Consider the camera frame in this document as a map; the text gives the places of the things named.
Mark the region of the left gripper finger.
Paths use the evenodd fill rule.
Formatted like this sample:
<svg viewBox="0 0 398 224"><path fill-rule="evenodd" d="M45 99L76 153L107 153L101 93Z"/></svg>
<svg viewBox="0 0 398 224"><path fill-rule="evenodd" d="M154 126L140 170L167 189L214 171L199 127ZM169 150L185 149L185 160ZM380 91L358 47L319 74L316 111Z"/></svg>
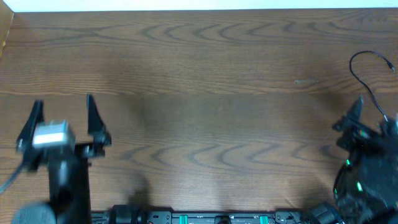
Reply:
<svg viewBox="0 0 398 224"><path fill-rule="evenodd" d="M95 143L110 146L112 144L111 135L101 119L95 98L91 94L86 96L86 107L88 110L88 134L93 137Z"/></svg>
<svg viewBox="0 0 398 224"><path fill-rule="evenodd" d="M32 147L35 128L39 123L44 122L43 112L44 102L42 100L35 100L30 112L29 118L26 121L21 133L16 141L16 151L26 152Z"/></svg>

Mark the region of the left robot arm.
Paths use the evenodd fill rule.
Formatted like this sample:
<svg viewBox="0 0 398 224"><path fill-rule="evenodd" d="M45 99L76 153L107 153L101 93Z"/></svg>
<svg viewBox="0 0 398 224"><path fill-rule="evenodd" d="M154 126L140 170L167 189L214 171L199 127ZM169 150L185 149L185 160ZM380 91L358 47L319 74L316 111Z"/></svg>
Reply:
<svg viewBox="0 0 398 224"><path fill-rule="evenodd" d="M77 143L67 121L44 120L44 102L36 100L16 141L22 153L20 170L35 172L45 166L49 173L47 202L18 209L13 223L91 223L89 160L105 155L112 143L93 95L86 96L90 142Z"/></svg>

